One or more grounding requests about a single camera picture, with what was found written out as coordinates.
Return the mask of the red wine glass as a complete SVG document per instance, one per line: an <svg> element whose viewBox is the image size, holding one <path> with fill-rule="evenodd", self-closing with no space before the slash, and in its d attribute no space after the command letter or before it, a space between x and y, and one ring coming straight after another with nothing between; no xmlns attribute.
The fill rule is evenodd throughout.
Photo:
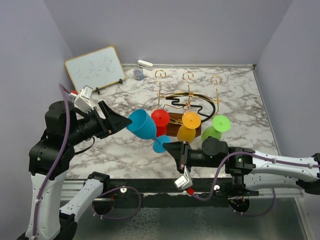
<svg viewBox="0 0 320 240"><path fill-rule="evenodd" d="M156 125L156 137L160 137L166 134L167 125L170 122L170 115L163 109L157 109L152 112L151 118Z"/></svg>

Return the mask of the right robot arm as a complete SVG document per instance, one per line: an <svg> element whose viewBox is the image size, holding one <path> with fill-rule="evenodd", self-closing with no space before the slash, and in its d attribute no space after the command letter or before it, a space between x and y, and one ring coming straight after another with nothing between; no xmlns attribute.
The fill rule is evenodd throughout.
<svg viewBox="0 0 320 240"><path fill-rule="evenodd" d="M231 147L225 141L209 136L200 149L188 142L168 142L164 149L173 157L177 170L183 174L176 181L181 190L192 186L192 167L224 169L231 175L225 194L248 196L259 189L302 189L311 195L320 193L320 155L287 157L263 153L250 148Z"/></svg>

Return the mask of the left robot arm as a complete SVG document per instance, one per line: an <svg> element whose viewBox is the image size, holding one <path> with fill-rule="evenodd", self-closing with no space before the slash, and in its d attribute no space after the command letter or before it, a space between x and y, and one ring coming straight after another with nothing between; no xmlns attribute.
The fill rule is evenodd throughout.
<svg viewBox="0 0 320 240"><path fill-rule="evenodd" d="M104 139L129 126L132 121L114 112L103 100L97 110L84 113L70 101L52 103L45 113L46 129L40 141L29 151L32 182L31 215L20 240L71 240L78 222L96 197L111 190L110 176L93 172L82 189L66 205L61 195L75 146L90 138Z"/></svg>

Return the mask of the blue wine glass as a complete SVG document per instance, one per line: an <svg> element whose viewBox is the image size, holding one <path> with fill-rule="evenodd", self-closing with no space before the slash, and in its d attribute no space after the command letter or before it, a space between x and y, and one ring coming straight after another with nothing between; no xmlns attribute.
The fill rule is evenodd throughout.
<svg viewBox="0 0 320 240"><path fill-rule="evenodd" d="M154 140L152 149L161 154L166 151L164 144L170 143L171 139L167 135L157 137L157 126L151 116L143 109L132 112L128 117L132 123L126 128L136 137L143 140Z"/></svg>

